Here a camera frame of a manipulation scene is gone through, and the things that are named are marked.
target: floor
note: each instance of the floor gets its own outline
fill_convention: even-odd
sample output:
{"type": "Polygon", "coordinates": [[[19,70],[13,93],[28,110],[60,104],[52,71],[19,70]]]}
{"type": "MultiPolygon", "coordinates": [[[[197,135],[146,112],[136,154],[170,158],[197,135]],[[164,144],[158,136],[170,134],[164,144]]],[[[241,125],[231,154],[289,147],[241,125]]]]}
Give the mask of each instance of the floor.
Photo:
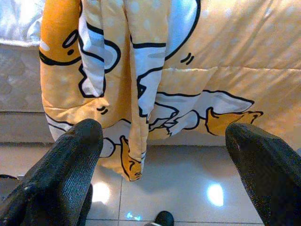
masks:
{"type": "MultiPolygon", "coordinates": [[[[0,144],[0,174],[21,175],[49,146],[0,144]]],[[[87,226],[143,226],[161,210],[176,226],[263,225],[224,147],[149,146],[143,178],[97,166],[87,226]]]]}

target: yellow comforter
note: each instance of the yellow comforter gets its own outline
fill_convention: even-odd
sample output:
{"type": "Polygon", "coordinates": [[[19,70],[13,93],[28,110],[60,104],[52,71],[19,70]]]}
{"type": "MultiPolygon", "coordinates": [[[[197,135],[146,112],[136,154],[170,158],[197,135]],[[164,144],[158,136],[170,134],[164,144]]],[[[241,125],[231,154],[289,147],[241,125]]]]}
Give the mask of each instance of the yellow comforter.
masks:
{"type": "Polygon", "coordinates": [[[300,147],[300,12],[298,0],[47,0],[41,86],[54,139],[99,121],[99,163],[130,181],[146,140],[182,129],[253,123],[300,147]]]}

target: cartoon duck print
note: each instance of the cartoon duck print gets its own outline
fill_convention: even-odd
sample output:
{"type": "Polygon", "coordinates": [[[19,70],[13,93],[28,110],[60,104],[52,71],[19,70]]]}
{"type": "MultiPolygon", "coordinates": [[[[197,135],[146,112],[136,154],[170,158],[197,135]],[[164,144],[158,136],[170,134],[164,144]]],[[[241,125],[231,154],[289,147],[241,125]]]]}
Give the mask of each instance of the cartoon duck print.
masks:
{"type": "Polygon", "coordinates": [[[112,41],[104,39],[103,29],[87,22],[85,14],[79,18],[79,48],[83,79],[79,90],[84,98],[103,97],[106,88],[105,74],[118,64],[121,51],[112,41]]]}
{"type": "Polygon", "coordinates": [[[41,28],[40,59],[47,65],[71,65],[80,60],[78,48],[78,25],[80,14],[79,0],[72,2],[54,0],[55,4],[46,4],[43,26],[41,28]],[[56,7],[68,8],[64,14],[56,13],[56,7]],[[57,21],[64,23],[55,30],[57,21]]]}
{"type": "Polygon", "coordinates": [[[86,21],[82,13],[85,4],[75,0],[68,6],[76,8],[67,10],[63,15],[57,15],[56,4],[47,4],[44,16],[48,18],[42,28],[52,29],[51,23],[57,23],[64,18],[59,32],[41,32],[40,59],[47,65],[72,65],[79,60],[79,67],[83,79],[79,82],[79,90],[84,98],[103,97],[106,88],[105,74],[109,73],[118,64],[121,51],[112,41],[104,39],[103,29],[92,26],[86,21]]]}
{"type": "Polygon", "coordinates": [[[153,109],[164,62],[170,59],[192,35],[200,15],[199,0],[172,0],[166,43],[133,43],[140,117],[153,109]]]}
{"type": "Polygon", "coordinates": [[[121,165],[129,181],[136,181],[141,177],[141,162],[133,159],[129,153],[128,140],[125,136],[120,137],[121,165]]]}
{"type": "Polygon", "coordinates": [[[200,120],[204,120],[210,134],[224,136],[229,124],[253,123],[263,115],[259,111],[246,111],[253,104],[252,100],[221,90],[203,90],[197,95],[158,92],[149,119],[149,131],[165,128],[171,136],[182,129],[195,129],[200,120]]]}
{"type": "MultiPolygon", "coordinates": [[[[68,131],[73,124],[66,121],[56,121],[46,114],[51,134],[57,140],[62,134],[68,131]]],[[[130,181],[138,180],[141,177],[141,161],[144,160],[146,152],[142,153],[141,161],[131,157],[128,146],[128,136],[131,122],[121,119],[114,125],[103,129],[103,149],[100,158],[111,157],[117,148],[120,150],[120,159],[125,175],[130,181]]]]}

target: black shoe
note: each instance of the black shoe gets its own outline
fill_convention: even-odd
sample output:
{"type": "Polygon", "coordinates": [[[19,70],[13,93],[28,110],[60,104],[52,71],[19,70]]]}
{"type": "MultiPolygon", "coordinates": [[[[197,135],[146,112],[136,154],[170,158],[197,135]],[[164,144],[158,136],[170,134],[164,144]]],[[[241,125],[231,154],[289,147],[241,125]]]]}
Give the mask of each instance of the black shoe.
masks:
{"type": "Polygon", "coordinates": [[[174,217],[170,212],[162,211],[157,215],[155,223],[162,226],[174,226],[174,217]]]}

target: quilted mattress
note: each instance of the quilted mattress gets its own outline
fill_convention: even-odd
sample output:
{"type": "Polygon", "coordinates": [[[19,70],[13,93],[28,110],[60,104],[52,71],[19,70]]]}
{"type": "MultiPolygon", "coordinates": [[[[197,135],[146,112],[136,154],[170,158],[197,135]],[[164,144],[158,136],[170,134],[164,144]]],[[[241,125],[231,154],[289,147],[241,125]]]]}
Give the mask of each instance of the quilted mattress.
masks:
{"type": "Polygon", "coordinates": [[[44,112],[38,48],[0,45],[0,111],[44,112]]]}

